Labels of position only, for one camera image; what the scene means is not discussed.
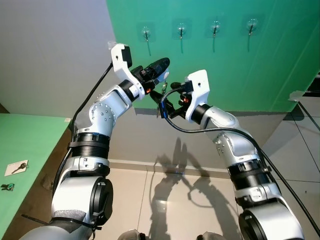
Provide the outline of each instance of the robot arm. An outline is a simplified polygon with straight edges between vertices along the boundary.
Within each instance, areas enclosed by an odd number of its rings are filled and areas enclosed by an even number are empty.
[[[75,140],[69,143],[69,157],[58,175],[53,195],[52,219],[46,226],[28,232],[23,240],[87,240],[112,214],[113,186],[109,174],[109,142],[117,119],[137,98],[142,99],[169,74],[168,58],[132,71],[130,49],[116,44],[111,49],[115,74],[123,80],[100,94],[89,109],[76,119]]]
[[[232,114],[215,106],[207,105],[209,84],[207,72],[191,73],[184,83],[172,83],[180,88],[179,109],[165,100],[163,108],[161,94],[153,91],[150,96],[162,107],[161,116],[181,116],[196,122],[202,129],[232,128],[245,133]],[[277,185],[268,178],[258,150],[243,135],[233,131],[207,131],[225,162],[235,188],[235,200],[243,209],[239,226],[245,240],[303,240],[302,228],[292,210],[282,197]],[[212,239],[207,234],[204,240]]]

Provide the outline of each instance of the floor tile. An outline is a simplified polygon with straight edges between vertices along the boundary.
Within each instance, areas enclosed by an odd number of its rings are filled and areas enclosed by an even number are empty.
[[[280,180],[278,180],[277,182],[281,189],[282,196],[288,203],[289,207],[293,211],[302,227],[305,240],[319,240],[318,235],[316,234],[308,218],[298,205],[297,201]],[[305,205],[312,218],[315,220],[318,226],[320,226],[320,183],[306,181],[287,182],[301,199],[302,203]],[[239,205],[237,205],[237,209],[239,214],[243,212],[242,208]]]
[[[148,172],[138,231],[151,240],[195,240],[206,231],[240,240],[231,181]]]
[[[311,117],[320,117],[320,97],[303,96],[300,102],[309,112]],[[297,104],[292,110],[293,116],[308,116],[307,113]]]
[[[96,240],[117,240],[138,227],[146,175],[146,171],[111,169],[107,178],[113,184],[113,212],[102,230],[96,231]]]
[[[293,118],[282,121],[262,149],[285,179],[320,182],[317,166]]]
[[[320,131],[312,122],[312,120],[305,116],[302,120],[294,116],[295,123],[297,124],[302,137],[310,150],[310,153],[320,169]],[[320,126],[320,117],[313,117],[313,120]]]

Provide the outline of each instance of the white wall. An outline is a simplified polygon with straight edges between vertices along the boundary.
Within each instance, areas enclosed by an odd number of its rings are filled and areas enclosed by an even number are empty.
[[[108,41],[115,40],[105,0],[0,0],[0,33],[0,103],[11,113],[59,117],[72,117],[109,65]],[[111,73],[97,93],[119,82]],[[239,120],[262,145],[283,116]],[[183,119],[177,123],[197,127]],[[109,157],[172,159],[178,138],[202,167],[225,168],[205,134],[177,132],[163,119],[133,109],[119,118]]]

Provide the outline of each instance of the green tabletop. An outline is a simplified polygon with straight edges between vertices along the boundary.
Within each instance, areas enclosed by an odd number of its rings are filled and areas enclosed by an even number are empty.
[[[68,126],[63,117],[0,114],[0,239],[5,234],[29,189]],[[22,173],[5,176],[8,164],[28,160]]]

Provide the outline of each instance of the white card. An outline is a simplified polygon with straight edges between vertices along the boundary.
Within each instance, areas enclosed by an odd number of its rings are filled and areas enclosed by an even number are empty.
[[[21,164],[23,164],[23,163],[25,163],[25,168],[18,169],[21,166]],[[18,161],[15,163],[8,164],[8,166],[6,166],[4,176],[9,176],[12,174],[18,174],[18,173],[25,172],[27,170],[27,167],[28,167],[28,160],[23,160],[23,161]]]

